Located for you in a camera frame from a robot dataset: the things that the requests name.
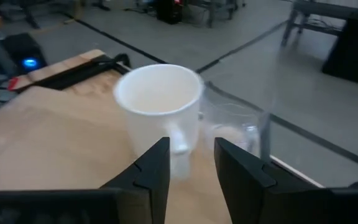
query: wooden table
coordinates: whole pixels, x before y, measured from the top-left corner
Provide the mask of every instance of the wooden table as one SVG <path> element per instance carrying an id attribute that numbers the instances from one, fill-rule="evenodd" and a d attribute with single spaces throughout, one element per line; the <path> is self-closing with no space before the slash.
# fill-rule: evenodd
<path id="1" fill-rule="evenodd" d="M 103 54 L 90 51 L 33 72 L 53 75 Z M 32 87 L 0 109 L 0 190 L 95 189 L 135 159 L 112 87 L 102 73 L 65 91 Z M 29 84 L 20 77 L 17 87 Z M 166 223 L 230 223 L 212 156 L 200 141 L 191 176 L 171 181 Z"/>

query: black equipment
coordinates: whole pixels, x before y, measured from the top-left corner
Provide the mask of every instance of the black equipment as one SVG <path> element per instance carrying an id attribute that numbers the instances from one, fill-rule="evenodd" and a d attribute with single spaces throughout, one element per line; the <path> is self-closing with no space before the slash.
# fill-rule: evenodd
<path id="1" fill-rule="evenodd" d="M 0 223 L 163 224 L 169 182 L 162 138 L 100 189 L 0 192 Z"/>
<path id="2" fill-rule="evenodd" d="M 182 19 L 183 4 L 181 0 L 156 0 L 157 19 L 168 24 L 177 24 Z"/>
<path id="3" fill-rule="evenodd" d="M 358 20 L 348 19 L 322 72 L 358 83 Z"/>
<path id="4" fill-rule="evenodd" d="M 10 35 L 0 42 L 18 67 L 19 75 L 47 66 L 41 46 L 28 33 Z"/>
<path id="5" fill-rule="evenodd" d="M 319 189 L 223 138 L 214 156 L 233 224 L 358 223 L 358 183 Z"/>

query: concrete floor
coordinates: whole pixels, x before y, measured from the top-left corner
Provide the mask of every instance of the concrete floor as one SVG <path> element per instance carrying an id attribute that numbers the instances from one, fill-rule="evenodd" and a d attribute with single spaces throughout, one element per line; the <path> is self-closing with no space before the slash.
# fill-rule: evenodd
<path id="1" fill-rule="evenodd" d="M 286 48 L 280 47 L 283 27 L 277 26 L 287 19 L 290 2 L 247 0 L 233 20 L 217 21 L 213 29 L 171 26 L 121 10 L 130 7 L 128 3 L 108 4 L 111 12 L 89 7 L 81 20 L 168 63 L 197 70 L 245 44 L 201 73 L 225 92 L 207 89 L 207 97 L 215 103 L 241 104 L 250 113 L 259 113 L 255 107 L 269 110 L 276 117 L 272 154 L 320 184 L 347 186 L 358 181 L 358 84 L 320 72 L 336 40 L 333 36 L 305 31 L 299 38 L 293 34 Z M 68 18 L 52 14 L 36 19 L 41 27 L 49 27 Z M 30 30 L 21 21 L 2 28 L 5 34 Z M 133 67 L 157 63 L 77 22 L 33 36 L 50 63 L 91 49 L 111 56 L 125 52 Z M 349 153 L 341 153 L 347 151 L 355 155 L 354 161 L 343 156 Z"/>

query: white mug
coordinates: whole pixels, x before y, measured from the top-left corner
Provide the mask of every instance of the white mug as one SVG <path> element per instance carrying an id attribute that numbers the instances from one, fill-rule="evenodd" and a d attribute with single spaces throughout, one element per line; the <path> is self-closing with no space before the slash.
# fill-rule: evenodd
<path id="1" fill-rule="evenodd" d="M 200 76 L 178 65 L 149 65 L 125 74 L 114 97 L 125 111 L 135 153 L 141 156 L 160 138 L 170 137 L 171 157 L 188 155 L 198 141 L 203 90 Z M 187 162 L 171 159 L 171 169 Z"/>

